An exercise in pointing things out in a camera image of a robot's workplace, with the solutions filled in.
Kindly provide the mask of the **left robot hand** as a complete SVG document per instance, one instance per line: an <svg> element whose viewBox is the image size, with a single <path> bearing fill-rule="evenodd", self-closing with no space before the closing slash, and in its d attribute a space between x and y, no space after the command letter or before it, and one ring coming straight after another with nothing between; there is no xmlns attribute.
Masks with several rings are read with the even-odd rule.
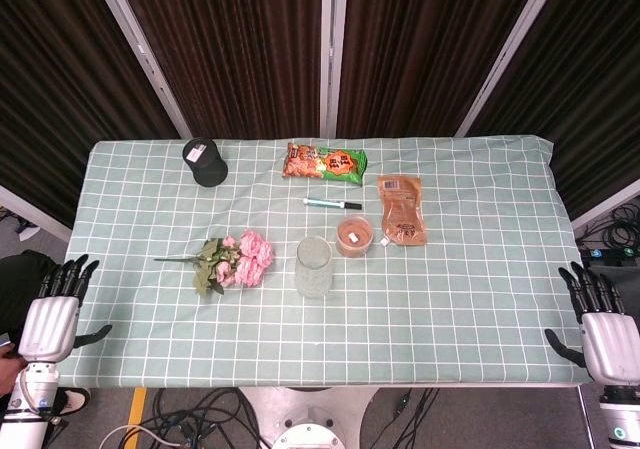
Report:
<svg viewBox="0 0 640 449"><path fill-rule="evenodd" d="M105 324L97 332L77 335L80 309L99 266L98 260L88 263L88 258L84 254L68 260L44 277L30 304L18 349L28 363L60 363L73 349L95 344L111 331L112 325Z"/></svg>

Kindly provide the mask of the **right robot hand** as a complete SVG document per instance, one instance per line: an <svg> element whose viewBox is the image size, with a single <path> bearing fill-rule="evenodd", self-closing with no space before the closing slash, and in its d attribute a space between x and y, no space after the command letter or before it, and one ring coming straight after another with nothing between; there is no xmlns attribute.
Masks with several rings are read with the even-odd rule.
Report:
<svg viewBox="0 0 640 449"><path fill-rule="evenodd" d="M621 293L605 275L594 273L576 262L560 267L579 326L582 349L562 343L551 329L544 331L554 352L585 369L606 386L639 385L639 329L628 314Z"/></svg>

